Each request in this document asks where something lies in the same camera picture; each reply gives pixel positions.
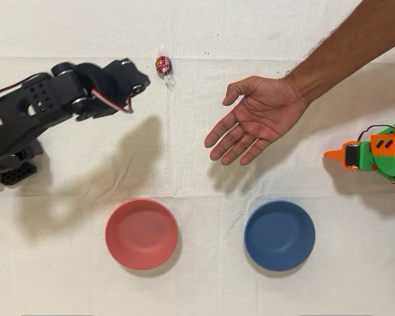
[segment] wrapped candy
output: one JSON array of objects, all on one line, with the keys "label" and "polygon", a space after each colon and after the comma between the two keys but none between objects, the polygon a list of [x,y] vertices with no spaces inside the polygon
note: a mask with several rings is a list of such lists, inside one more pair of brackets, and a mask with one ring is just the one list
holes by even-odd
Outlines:
[{"label": "wrapped candy", "polygon": [[171,61],[167,56],[159,56],[155,62],[155,67],[160,74],[166,76],[171,72]]},{"label": "wrapped candy", "polygon": [[172,63],[164,49],[164,46],[157,48],[157,60],[155,61],[155,68],[157,72],[164,78],[165,84],[168,88],[173,88],[176,80],[173,76]]}]

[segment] black robotic arm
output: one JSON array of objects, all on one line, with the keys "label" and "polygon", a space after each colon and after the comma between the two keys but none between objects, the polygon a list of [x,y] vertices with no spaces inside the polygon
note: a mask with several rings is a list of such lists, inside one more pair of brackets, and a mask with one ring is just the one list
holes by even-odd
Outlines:
[{"label": "black robotic arm", "polygon": [[33,75],[0,97],[0,181],[5,185],[36,172],[28,161],[43,153],[36,138],[49,127],[73,114],[85,120],[127,111],[131,99],[150,84],[128,59],[104,68],[61,63],[51,72]]}]

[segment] pink bowl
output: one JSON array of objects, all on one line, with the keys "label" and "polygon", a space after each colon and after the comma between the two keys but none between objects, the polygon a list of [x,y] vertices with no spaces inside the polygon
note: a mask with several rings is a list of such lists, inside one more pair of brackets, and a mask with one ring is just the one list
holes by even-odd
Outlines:
[{"label": "pink bowl", "polygon": [[105,225],[105,243],[113,258],[130,269],[148,270],[174,252],[178,227],[174,216],[151,199],[131,199],[117,207]]}]

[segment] plastic bowl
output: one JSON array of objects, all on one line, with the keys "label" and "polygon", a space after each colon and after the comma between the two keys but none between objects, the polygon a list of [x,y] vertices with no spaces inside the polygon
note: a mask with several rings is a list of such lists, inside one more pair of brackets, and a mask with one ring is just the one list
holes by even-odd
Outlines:
[{"label": "plastic bowl", "polygon": [[105,225],[105,243],[121,265],[149,270],[176,249],[178,227],[172,213],[151,199],[132,199],[118,206]]},{"label": "plastic bowl", "polygon": [[303,263],[315,245],[309,214],[288,201],[271,201],[256,209],[246,225],[244,244],[261,267],[286,271]]}]

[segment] candy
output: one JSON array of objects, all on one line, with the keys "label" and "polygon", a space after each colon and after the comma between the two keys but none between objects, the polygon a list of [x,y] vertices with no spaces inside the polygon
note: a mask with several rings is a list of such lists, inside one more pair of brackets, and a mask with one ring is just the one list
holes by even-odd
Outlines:
[{"label": "candy", "polygon": [[160,74],[166,76],[171,72],[171,61],[167,56],[161,55],[157,58],[155,67]]}]

